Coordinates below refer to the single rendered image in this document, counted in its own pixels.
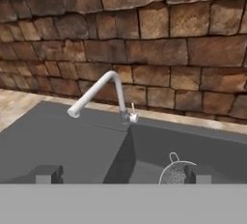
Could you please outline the grey kitchen sink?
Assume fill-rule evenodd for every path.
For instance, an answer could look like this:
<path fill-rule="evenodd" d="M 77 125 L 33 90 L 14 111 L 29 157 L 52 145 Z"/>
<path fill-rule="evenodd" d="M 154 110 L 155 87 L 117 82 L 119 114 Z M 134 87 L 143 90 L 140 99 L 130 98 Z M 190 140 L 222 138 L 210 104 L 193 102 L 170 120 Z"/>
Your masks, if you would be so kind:
<path fill-rule="evenodd" d="M 247 134 L 43 101 L 0 132 L 0 183 L 34 182 L 42 167 L 64 183 L 157 183 L 169 153 L 208 169 L 218 183 L 247 183 Z"/>

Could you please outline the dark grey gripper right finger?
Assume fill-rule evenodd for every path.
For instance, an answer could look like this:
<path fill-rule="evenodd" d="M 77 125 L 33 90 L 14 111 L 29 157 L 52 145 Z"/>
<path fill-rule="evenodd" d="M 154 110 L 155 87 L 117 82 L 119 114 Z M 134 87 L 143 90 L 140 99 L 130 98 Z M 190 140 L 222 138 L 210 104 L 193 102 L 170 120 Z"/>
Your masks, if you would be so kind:
<path fill-rule="evenodd" d="M 188 165 L 184 169 L 187 183 L 195 184 L 239 184 L 240 179 L 229 176 L 213 167 L 204 165 Z"/>

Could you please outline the white sink tap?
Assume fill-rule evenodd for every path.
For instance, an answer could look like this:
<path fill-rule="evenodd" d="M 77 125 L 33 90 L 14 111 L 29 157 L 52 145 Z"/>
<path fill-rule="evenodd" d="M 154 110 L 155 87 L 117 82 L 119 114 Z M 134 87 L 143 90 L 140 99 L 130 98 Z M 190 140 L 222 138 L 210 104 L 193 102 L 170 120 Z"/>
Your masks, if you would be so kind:
<path fill-rule="evenodd" d="M 137 124 L 139 115 L 135 112 L 134 103 L 131 103 L 131 111 L 125 105 L 124 88 L 121 78 L 114 70 L 107 71 L 102 75 L 68 110 L 70 117 L 76 119 L 80 117 L 81 111 L 89 102 L 105 88 L 111 86 L 115 91 L 116 100 L 121 122 L 127 124 Z"/>

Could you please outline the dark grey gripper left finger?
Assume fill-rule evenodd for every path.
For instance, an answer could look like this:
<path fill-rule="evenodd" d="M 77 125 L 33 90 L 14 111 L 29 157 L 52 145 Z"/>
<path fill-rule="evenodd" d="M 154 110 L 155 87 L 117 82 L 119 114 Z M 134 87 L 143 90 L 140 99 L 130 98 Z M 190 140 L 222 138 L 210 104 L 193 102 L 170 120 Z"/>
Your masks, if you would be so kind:
<path fill-rule="evenodd" d="M 29 173 L 8 180 L 11 184 L 53 184 L 63 183 L 64 168 L 62 165 L 39 165 Z"/>

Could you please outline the white mesh strainer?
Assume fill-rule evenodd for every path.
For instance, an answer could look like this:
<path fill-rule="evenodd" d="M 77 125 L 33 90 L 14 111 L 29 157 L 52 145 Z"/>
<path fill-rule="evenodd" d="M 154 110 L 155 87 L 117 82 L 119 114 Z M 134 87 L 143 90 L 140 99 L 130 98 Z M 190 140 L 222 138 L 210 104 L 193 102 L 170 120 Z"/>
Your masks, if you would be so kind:
<path fill-rule="evenodd" d="M 159 184 L 184 184 L 186 179 L 185 167 L 196 166 L 196 163 L 181 160 L 176 152 L 169 153 L 170 163 L 159 176 Z"/>

